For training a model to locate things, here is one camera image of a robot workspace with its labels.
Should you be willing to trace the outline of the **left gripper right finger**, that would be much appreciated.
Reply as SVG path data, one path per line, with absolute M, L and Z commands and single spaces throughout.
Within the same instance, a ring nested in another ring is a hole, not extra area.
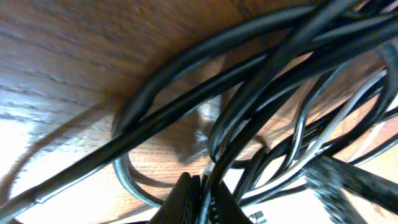
M 212 224 L 251 224 L 240 209 L 224 182 L 218 190 L 211 193 L 211 223 Z

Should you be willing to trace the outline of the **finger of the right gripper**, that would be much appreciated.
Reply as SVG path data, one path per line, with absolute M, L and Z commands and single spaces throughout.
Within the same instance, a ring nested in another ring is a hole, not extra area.
M 303 174 L 333 223 L 366 223 L 343 190 L 397 213 L 397 184 L 383 177 L 332 157 L 312 160 Z

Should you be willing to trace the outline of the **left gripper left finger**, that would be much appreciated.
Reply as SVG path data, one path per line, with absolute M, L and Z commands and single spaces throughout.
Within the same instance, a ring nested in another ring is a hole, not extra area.
M 188 172 L 182 173 L 161 208 L 148 221 L 148 224 L 196 223 L 200 194 L 200 176 L 191 176 Z

